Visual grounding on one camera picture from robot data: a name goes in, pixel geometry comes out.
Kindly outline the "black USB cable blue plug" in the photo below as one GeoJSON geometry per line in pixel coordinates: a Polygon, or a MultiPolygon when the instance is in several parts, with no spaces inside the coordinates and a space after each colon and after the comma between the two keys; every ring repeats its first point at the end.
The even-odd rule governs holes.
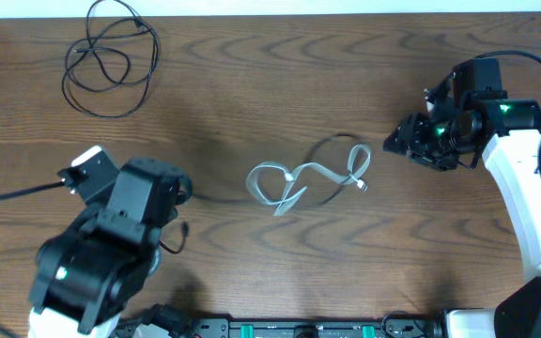
{"type": "Polygon", "coordinates": [[[322,207],[337,197],[346,186],[354,186],[361,191],[367,190],[363,175],[368,170],[373,158],[371,147],[363,139],[354,134],[337,133],[325,137],[313,144],[296,167],[289,167],[278,161],[263,161],[254,166],[244,179],[246,198],[220,198],[210,195],[191,195],[192,199],[216,205],[249,206],[259,204],[273,207],[273,215],[286,215],[310,189],[301,181],[301,177],[315,173],[336,185],[329,195],[315,198],[307,202],[307,208],[322,207]],[[271,173],[282,177],[283,190],[280,195],[272,197],[265,188],[262,179],[271,173]]]}

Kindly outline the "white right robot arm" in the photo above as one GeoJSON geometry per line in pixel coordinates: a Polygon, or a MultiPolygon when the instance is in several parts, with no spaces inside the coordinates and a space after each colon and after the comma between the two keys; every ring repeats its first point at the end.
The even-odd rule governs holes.
{"type": "Polygon", "coordinates": [[[541,108],[502,87],[498,53],[453,67],[425,92],[427,111],[410,115],[384,150],[445,172],[484,164],[500,190],[520,249],[525,284],[494,309],[446,310],[435,337],[541,337],[541,108]]]}

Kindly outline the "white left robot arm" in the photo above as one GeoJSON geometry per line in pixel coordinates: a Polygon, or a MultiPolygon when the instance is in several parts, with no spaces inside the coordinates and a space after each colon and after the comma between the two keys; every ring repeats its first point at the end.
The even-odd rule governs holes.
{"type": "Polygon", "coordinates": [[[117,166],[104,153],[59,172],[85,209],[39,248],[31,337],[107,337],[160,261],[162,229],[192,195],[180,168],[147,158],[117,166]]]}

